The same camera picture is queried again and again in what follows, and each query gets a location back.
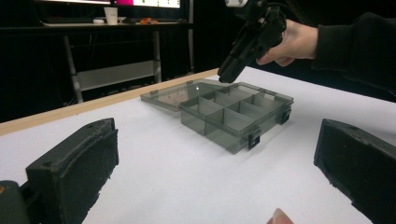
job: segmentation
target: white table surface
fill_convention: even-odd
[[[313,164],[320,124],[335,119],[396,146],[396,104],[247,67],[246,82],[294,98],[290,120],[232,155],[139,98],[0,136],[0,179],[83,125],[114,118],[120,165],[84,223],[266,223],[276,208],[295,223],[371,223]]]

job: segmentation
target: orange object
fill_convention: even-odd
[[[140,24],[142,25],[149,25],[149,24],[158,24],[158,21],[153,20],[152,18],[143,18],[140,21]]]

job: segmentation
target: white cup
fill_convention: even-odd
[[[109,25],[117,25],[118,21],[118,8],[116,7],[105,7],[105,14],[107,24]]]

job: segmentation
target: monitor screen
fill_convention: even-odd
[[[35,0],[36,2],[58,2],[58,3],[80,3],[80,4],[97,4],[110,5],[110,0]]]
[[[180,8],[180,0],[117,0],[118,6]]]

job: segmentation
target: clear plastic organizer box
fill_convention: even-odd
[[[293,98],[244,82],[200,79],[141,95],[141,100],[180,111],[181,123],[236,153],[254,148],[260,137],[285,123]]]

